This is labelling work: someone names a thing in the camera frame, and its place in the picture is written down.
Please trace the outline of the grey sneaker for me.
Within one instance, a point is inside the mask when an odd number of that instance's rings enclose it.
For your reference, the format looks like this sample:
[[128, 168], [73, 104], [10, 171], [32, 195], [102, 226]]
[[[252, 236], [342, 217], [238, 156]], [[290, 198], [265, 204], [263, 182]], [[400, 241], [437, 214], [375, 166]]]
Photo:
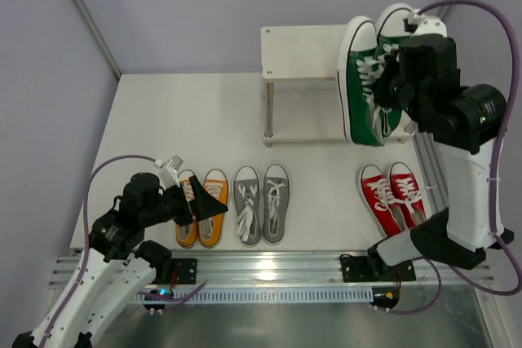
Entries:
[[270, 165], [263, 176], [263, 238], [278, 244], [285, 234], [290, 178], [282, 165]]
[[237, 236], [245, 246], [255, 246], [261, 239], [260, 182], [251, 166], [241, 167], [232, 182], [232, 194], [237, 212]]

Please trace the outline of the green sneaker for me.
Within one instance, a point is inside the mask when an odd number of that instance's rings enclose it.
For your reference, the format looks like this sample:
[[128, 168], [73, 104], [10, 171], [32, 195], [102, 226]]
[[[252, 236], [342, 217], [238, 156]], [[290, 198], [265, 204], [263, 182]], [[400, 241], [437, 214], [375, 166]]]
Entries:
[[384, 145], [381, 108], [374, 101], [374, 83], [383, 66], [376, 59], [374, 22], [352, 18], [338, 49], [336, 81], [343, 113], [345, 139], [360, 145]]
[[[395, 3], [387, 7], [379, 16], [376, 24], [377, 50], [376, 60], [384, 67], [386, 57], [398, 49], [401, 41], [409, 36], [405, 31], [404, 19], [413, 10], [406, 3]], [[400, 124], [400, 110], [384, 108], [379, 114], [382, 122], [383, 137], [387, 138]]]

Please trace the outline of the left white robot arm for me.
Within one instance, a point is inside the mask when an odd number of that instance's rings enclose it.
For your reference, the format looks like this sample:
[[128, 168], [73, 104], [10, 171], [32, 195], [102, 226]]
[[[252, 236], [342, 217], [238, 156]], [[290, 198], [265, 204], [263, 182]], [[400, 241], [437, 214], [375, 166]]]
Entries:
[[95, 337], [142, 288], [173, 269], [171, 250], [144, 232], [174, 221], [187, 226], [227, 212], [228, 207], [189, 178], [193, 199], [178, 181], [162, 187], [151, 173], [138, 173], [92, 225], [77, 269], [46, 318], [19, 334], [15, 347], [92, 347]]

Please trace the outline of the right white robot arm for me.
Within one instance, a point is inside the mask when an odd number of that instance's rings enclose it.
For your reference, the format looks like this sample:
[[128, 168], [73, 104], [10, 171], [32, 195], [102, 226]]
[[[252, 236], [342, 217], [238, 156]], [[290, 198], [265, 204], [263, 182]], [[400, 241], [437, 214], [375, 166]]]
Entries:
[[507, 102], [493, 86], [461, 85], [455, 41], [435, 33], [406, 38], [387, 57], [375, 98], [383, 107], [403, 110], [419, 131], [432, 135], [442, 155], [449, 205], [369, 248], [372, 268], [380, 273], [426, 258], [471, 270], [486, 259], [488, 248], [512, 241], [489, 193]]

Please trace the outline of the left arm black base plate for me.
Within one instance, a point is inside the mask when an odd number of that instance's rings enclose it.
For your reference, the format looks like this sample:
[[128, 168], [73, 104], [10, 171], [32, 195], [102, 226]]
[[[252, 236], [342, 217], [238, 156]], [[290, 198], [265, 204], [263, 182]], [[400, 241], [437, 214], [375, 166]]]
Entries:
[[172, 258], [167, 277], [171, 285], [195, 284], [197, 281], [197, 259]]

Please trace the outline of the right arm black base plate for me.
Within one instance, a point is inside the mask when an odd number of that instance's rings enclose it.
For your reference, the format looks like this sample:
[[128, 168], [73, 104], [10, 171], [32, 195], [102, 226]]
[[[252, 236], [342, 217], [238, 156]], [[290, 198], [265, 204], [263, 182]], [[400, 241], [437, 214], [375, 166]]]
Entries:
[[366, 256], [341, 254], [339, 256], [341, 273], [345, 283], [363, 282], [412, 282], [416, 280], [414, 265], [411, 261], [402, 262], [394, 267], [374, 269]]

